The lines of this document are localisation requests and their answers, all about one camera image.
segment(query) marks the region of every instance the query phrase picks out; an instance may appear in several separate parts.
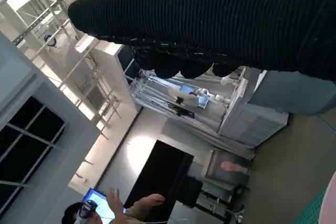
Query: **white pipe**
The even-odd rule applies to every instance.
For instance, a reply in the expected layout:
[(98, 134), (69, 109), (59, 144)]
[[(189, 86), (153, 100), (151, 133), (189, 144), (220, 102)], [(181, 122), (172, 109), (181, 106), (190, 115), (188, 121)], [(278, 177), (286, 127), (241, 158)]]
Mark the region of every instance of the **white pipe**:
[(65, 82), (69, 79), (69, 77), (72, 75), (72, 73), (76, 70), (76, 68), (78, 68), (78, 66), (81, 64), (81, 62), (87, 57), (87, 55), (89, 54), (91, 49), (93, 47), (95, 47), (98, 42), (99, 41), (97, 41), (95, 44), (91, 45), (90, 48), (86, 51), (86, 53), (79, 59), (79, 61), (75, 64), (75, 66), (71, 69), (71, 71), (68, 73), (68, 75), (64, 78), (64, 80), (58, 86), (59, 89), (65, 84)]
[(127, 65), (127, 67), (124, 70), (124, 73), (127, 72), (127, 70), (131, 67), (132, 63), (134, 62), (134, 59), (131, 60), (131, 62)]

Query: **person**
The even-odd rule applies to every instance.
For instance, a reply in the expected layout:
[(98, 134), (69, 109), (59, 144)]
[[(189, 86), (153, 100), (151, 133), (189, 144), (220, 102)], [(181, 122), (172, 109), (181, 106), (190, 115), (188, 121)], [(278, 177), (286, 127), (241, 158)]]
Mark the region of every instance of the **person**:
[[(143, 223), (143, 220), (153, 207), (165, 202), (165, 198), (162, 195), (151, 194), (135, 202), (134, 205), (126, 209), (124, 213), (124, 206), (119, 198), (119, 189), (115, 190), (111, 187), (106, 193), (106, 198), (110, 209), (115, 215), (115, 218), (111, 220), (110, 224)], [(81, 202), (70, 205), (64, 212), (62, 224), (74, 224), (76, 222), (77, 213), (82, 206), (83, 203)], [(102, 224), (102, 218), (104, 218), (104, 216), (99, 216), (98, 213), (93, 212), (86, 223)]]

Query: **computer monitor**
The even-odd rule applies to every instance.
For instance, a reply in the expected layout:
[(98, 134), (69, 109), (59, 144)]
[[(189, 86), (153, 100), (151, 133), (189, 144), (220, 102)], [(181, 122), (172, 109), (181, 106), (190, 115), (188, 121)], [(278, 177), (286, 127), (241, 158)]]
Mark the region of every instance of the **computer monitor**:
[(88, 200), (93, 200), (95, 203), (97, 203), (98, 207), (96, 209), (96, 212), (101, 217), (102, 224), (109, 224), (111, 220), (115, 218), (114, 212), (112, 212), (112, 210), (110, 209), (105, 195), (90, 188), (84, 196), (82, 202), (86, 202)]

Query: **black sweater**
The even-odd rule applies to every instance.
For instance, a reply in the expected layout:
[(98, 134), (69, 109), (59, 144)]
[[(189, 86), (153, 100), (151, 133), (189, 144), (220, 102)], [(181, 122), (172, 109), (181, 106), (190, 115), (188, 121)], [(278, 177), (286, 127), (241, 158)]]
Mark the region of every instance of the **black sweater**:
[(222, 62), (336, 80), (336, 0), (77, 0), (69, 17), (109, 41), (176, 42)]

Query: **floor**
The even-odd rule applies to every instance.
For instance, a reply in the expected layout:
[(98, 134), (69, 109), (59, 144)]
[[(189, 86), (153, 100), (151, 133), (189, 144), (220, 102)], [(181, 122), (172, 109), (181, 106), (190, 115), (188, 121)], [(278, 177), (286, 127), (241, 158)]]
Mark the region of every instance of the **floor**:
[[(322, 115), (336, 127), (336, 110)], [(244, 224), (288, 224), (336, 170), (336, 135), (314, 116), (291, 116), (288, 126), (257, 150)]]

